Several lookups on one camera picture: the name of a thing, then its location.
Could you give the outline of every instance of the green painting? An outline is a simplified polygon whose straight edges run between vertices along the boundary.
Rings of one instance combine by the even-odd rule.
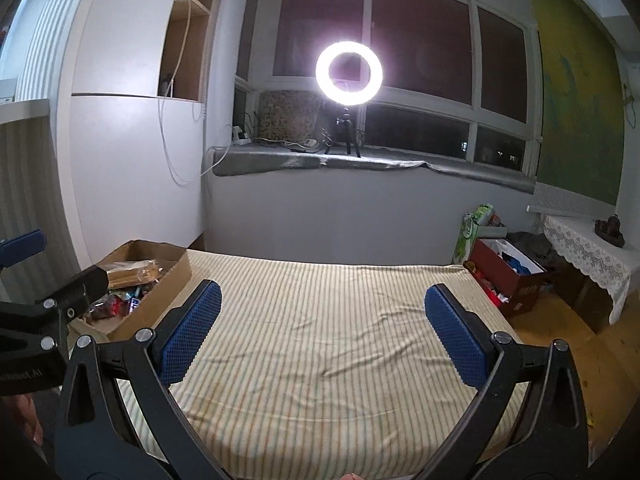
[[[532,0],[545,109],[538,181],[615,205],[624,152],[616,53],[572,0]]]

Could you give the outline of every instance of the yellow floor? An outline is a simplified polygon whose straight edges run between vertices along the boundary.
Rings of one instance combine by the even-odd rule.
[[[627,300],[622,318],[613,326],[592,323],[590,328],[583,320],[601,319],[594,311],[606,308],[593,307],[591,317],[589,312],[581,317],[560,297],[545,294],[532,312],[509,319],[525,344],[548,346],[555,338],[569,343],[592,423],[592,460],[601,455],[640,396],[640,298],[636,294]]]

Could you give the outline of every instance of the striped bed sheet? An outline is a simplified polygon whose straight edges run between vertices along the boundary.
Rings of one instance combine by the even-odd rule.
[[[222,312],[181,383],[178,405],[222,465],[248,480],[398,478],[424,466],[476,391],[462,384],[424,313],[445,283],[492,331],[515,336],[463,267],[370,267],[189,251]],[[121,390],[149,453],[162,453],[129,383]],[[524,385],[492,445],[508,437]]]

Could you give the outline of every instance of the white lace cloth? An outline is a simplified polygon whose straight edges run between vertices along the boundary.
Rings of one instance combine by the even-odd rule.
[[[604,288],[613,300],[609,323],[620,319],[626,297],[640,288],[640,251],[627,243],[623,249],[594,232],[594,221],[544,216],[543,231],[558,254]]]

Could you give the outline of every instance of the ring light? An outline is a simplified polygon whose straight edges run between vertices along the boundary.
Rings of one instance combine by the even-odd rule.
[[[331,63],[341,54],[359,54],[369,65],[371,74],[369,84],[359,92],[345,92],[340,90],[329,76]],[[318,58],[316,65],[316,79],[320,89],[332,101],[344,106],[361,105],[371,101],[382,86],[382,64],[373,51],[361,43],[355,41],[342,41],[329,46]]]

